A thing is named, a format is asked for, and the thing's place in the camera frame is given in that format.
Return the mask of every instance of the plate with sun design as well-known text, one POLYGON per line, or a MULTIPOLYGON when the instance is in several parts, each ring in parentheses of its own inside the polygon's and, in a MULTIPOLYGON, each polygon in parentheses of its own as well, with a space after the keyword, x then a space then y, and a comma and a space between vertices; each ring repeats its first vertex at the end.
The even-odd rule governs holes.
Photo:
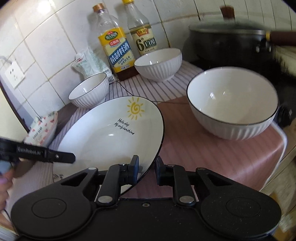
MULTIPOLYGON (((164 120, 158 107, 138 96, 106 101, 82 116, 66 133, 58 151, 76 156, 73 164, 53 164, 54 182, 89 167, 108 170, 139 156, 138 181, 151 167, 164 137, 164 120)), ((121 193, 131 186, 121 188, 121 193)))

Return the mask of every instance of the electrical outlet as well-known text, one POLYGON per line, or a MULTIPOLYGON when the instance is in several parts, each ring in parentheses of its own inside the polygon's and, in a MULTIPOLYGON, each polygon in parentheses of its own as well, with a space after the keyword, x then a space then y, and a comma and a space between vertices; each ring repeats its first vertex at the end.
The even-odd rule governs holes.
POLYGON ((21 83, 21 81, 25 78, 24 73, 22 72, 16 61, 13 61, 12 64, 8 67, 5 75, 13 88, 16 88, 18 84, 21 83))

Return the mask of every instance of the white bowl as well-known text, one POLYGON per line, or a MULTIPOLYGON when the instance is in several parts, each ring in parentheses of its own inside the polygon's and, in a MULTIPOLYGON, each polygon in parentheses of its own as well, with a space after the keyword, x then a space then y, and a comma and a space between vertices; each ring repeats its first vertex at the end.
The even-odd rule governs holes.
POLYGON ((200 73, 189 83, 187 98, 205 129, 230 140, 247 139, 263 132, 279 105, 276 90, 266 78, 236 67, 200 73))
POLYGON ((38 120, 24 139, 24 143, 35 146, 48 146, 57 129, 57 111, 50 112, 38 120))
POLYGON ((158 155, 163 137, 162 114, 150 100, 124 96, 106 101, 82 116, 64 136, 58 150, 74 153, 76 161, 54 163, 54 181, 89 167, 103 171, 130 163, 133 155, 139 156, 139 180, 158 155))
POLYGON ((162 82, 173 78, 181 64, 181 50, 166 48, 141 56, 134 65, 140 75, 156 82, 162 82))
POLYGON ((108 91, 107 75, 95 74, 76 86, 69 94, 69 100, 77 107, 92 109, 105 101, 108 91))

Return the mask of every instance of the silver bolt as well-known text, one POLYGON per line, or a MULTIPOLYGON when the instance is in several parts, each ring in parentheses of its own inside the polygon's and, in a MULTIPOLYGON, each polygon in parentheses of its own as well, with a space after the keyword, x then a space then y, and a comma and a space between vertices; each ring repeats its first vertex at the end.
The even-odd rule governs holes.
POLYGON ((110 196, 101 196, 98 198, 98 201, 100 203, 110 203, 110 202, 112 202, 112 200, 113 200, 113 198, 110 196))
POLYGON ((191 196, 182 196, 179 200, 182 203, 192 203, 194 201, 194 198, 191 196))

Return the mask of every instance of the tiled wall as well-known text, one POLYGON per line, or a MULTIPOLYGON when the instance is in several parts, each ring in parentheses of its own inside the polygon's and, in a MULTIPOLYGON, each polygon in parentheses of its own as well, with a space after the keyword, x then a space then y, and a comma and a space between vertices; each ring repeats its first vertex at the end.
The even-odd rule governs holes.
MULTIPOLYGON (((13 89, 0 59, 0 78, 26 124, 69 103, 68 95, 83 79, 72 69, 76 53, 99 46, 92 7, 102 0, 10 0, 0 10, 0 56, 16 60, 26 78, 13 89)), ((121 0, 104 0, 126 33, 127 18, 121 0)), ((256 21, 271 29, 296 28, 296 14, 281 0, 135 0, 149 19, 160 48, 182 49, 188 25, 219 18, 219 7, 232 5, 236 17, 256 21)), ((136 47, 127 35, 136 56, 136 47)), ((186 60, 195 56, 185 53, 186 60)))

